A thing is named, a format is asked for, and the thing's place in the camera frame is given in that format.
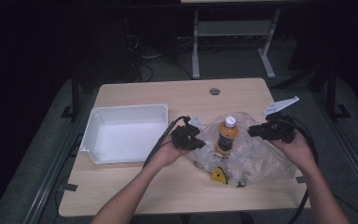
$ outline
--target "plastic bag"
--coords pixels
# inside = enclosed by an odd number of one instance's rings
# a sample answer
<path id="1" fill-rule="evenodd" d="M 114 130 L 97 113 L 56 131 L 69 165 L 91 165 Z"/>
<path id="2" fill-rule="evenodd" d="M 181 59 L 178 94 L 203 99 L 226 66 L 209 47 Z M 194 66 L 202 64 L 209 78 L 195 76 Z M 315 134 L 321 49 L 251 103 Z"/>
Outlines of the plastic bag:
<path id="1" fill-rule="evenodd" d="M 230 155 L 223 159 L 214 155 L 214 149 L 219 138 L 219 126 L 227 116 L 235 118 L 239 133 L 234 139 Z M 226 176 L 226 184 L 236 187 L 293 178 L 296 167 L 279 149 L 260 137 L 251 137 L 247 133 L 249 127 L 256 124 L 255 120 L 244 112 L 220 116 L 206 125 L 198 135 L 206 145 L 191 151 L 187 156 L 211 176 L 216 172 L 216 168 L 219 168 Z"/>

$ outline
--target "orange juice bottle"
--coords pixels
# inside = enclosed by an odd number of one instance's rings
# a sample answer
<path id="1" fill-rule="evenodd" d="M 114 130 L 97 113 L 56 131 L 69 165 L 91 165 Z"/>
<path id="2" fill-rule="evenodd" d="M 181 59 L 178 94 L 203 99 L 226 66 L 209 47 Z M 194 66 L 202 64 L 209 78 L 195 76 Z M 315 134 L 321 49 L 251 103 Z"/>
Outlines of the orange juice bottle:
<path id="1" fill-rule="evenodd" d="M 226 158 L 230 154 L 232 143 L 237 133 L 236 120 L 231 116 L 226 117 L 226 120 L 222 122 L 219 128 L 219 140 L 215 149 L 217 156 Z"/>

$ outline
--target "bottle label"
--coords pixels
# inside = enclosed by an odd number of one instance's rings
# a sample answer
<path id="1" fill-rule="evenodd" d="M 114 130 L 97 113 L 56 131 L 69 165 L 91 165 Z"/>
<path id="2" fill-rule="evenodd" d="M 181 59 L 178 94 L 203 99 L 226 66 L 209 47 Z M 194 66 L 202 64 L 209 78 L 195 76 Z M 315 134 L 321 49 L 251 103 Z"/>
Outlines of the bottle label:
<path id="1" fill-rule="evenodd" d="M 220 135 L 220 137 L 219 137 L 218 146 L 220 147 L 220 149 L 222 149 L 223 151 L 230 151 L 232 148 L 232 142 L 234 141 L 234 139 L 226 138 L 222 134 L 219 134 L 219 135 Z"/>

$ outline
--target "white bottle cap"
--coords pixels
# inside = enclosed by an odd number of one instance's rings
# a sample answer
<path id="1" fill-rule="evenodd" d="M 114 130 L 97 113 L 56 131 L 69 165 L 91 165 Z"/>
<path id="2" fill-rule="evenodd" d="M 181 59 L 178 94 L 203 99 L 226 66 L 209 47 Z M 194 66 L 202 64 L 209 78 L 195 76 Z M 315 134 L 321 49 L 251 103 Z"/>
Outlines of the white bottle cap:
<path id="1" fill-rule="evenodd" d="M 226 117 L 225 125 L 228 128 L 232 128 L 235 126 L 235 122 L 236 122 L 236 120 L 233 117 L 228 116 L 228 117 Z"/>

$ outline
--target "human arm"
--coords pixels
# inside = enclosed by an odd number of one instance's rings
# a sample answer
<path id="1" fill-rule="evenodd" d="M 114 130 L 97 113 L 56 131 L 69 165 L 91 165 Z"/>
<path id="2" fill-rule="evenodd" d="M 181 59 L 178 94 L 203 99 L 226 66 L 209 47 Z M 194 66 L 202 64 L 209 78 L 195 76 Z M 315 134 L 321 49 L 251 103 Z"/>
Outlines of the human arm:
<path id="1" fill-rule="evenodd" d="M 129 223 L 148 186 L 158 172 L 171 165 L 187 151 L 177 149 L 171 142 L 171 135 L 164 139 L 162 147 L 152 160 L 133 180 L 113 196 L 97 213 L 92 224 Z"/>
<path id="2" fill-rule="evenodd" d="M 295 130 L 292 143 L 277 140 L 270 143 L 296 165 L 305 177 L 315 223 L 350 223 L 334 199 L 304 136 Z"/>

